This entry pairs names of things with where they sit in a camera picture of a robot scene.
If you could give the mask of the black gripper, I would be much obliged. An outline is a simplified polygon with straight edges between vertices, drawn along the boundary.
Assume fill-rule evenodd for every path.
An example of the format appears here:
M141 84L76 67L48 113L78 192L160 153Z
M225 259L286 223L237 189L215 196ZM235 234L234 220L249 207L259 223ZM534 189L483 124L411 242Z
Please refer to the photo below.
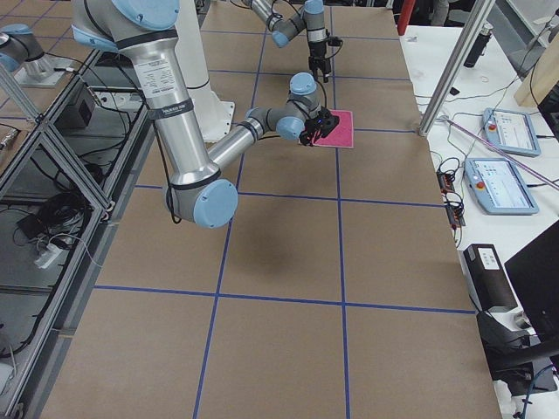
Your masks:
M322 77L324 82L329 82L331 76L331 63L327 58L327 40L321 40L318 42L308 41L309 48L309 69L313 75L317 75L318 72L322 72Z
M329 110L320 110L314 118L305 122L300 144L319 147L321 138L327 137L339 125L339 122L339 116L332 114Z

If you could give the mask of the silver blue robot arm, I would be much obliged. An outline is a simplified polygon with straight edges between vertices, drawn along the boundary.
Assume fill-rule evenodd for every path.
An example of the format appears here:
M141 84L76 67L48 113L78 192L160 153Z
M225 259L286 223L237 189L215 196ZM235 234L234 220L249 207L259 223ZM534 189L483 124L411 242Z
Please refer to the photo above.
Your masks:
M311 146L340 122L321 104L317 91L317 74L328 76L331 71L325 49L332 39L324 25L323 3L307 1L288 19L274 13L269 1L249 1L247 6L265 21L278 45L304 31L311 70L292 76L283 107L251 109L245 120L207 148L176 56L179 2L72 2L75 40L119 53L133 64L149 117L173 168L165 196L169 212L204 228L219 228L233 218L238 192L221 171L266 133Z
M315 79L322 75L328 83L332 72L331 58L327 57L327 48L331 37L325 25L324 4L319 0L308 0L296 9L291 17L283 17L273 9L273 1L248 0L242 4L252 10L271 32L273 42L283 48L303 31L307 35L309 49L308 65Z

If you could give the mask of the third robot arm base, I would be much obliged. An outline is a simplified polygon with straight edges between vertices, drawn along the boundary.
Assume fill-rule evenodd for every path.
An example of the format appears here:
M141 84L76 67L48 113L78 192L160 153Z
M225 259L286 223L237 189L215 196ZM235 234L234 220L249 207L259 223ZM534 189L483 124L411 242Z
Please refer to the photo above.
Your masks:
M63 73L27 24L8 24L1 28L1 64L25 87L53 88Z

